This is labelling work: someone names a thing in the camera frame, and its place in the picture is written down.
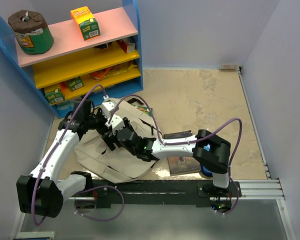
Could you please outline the beige canvas backpack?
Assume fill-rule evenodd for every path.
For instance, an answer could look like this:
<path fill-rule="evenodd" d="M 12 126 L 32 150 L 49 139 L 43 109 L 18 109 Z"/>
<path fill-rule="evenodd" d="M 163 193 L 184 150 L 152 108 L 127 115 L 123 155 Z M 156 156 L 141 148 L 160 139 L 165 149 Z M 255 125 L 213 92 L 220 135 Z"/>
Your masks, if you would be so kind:
<path fill-rule="evenodd" d="M 139 136 L 158 136 L 152 117 L 125 100 L 120 103 L 115 114 L 127 117 Z M 137 180 L 156 164 L 155 160 L 146 162 L 133 156 L 123 147 L 116 147 L 111 151 L 95 130 L 89 130 L 81 138 L 74 152 L 80 165 L 115 184 Z"/>

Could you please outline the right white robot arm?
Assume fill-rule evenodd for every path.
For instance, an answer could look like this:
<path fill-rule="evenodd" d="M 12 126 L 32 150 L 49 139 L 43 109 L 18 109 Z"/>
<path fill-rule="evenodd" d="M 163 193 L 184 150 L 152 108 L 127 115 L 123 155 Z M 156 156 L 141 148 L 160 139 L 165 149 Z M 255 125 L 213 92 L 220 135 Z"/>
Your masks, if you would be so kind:
<path fill-rule="evenodd" d="M 210 131 L 201 129 L 196 135 L 190 130 L 159 137 L 141 137 L 133 128 L 124 127 L 113 134 L 108 130 L 101 136 L 107 147 L 114 151 L 123 147 L 144 162 L 170 157 L 192 157 L 212 173 L 213 192 L 220 197 L 230 190 L 229 157 L 231 144 Z"/>

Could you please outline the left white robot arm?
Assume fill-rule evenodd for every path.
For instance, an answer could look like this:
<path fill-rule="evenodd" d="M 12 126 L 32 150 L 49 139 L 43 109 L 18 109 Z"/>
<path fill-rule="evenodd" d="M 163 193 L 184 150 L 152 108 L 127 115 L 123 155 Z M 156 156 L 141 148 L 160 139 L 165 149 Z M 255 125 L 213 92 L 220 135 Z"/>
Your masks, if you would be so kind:
<path fill-rule="evenodd" d="M 80 193 L 89 196 L 94 190 L 88 172 L 73 171 L 68 178 L 58 181 L 70 153 L 89 130 L 99 130 L 105 125 L 101 110 L 86 99 L 74 102 L 58 124 L 52 145 L 43 159 L 29 175 L 21 175 L 16 182 L 19 209 L 25 214 L 55 218 L 63 203 Z"/>

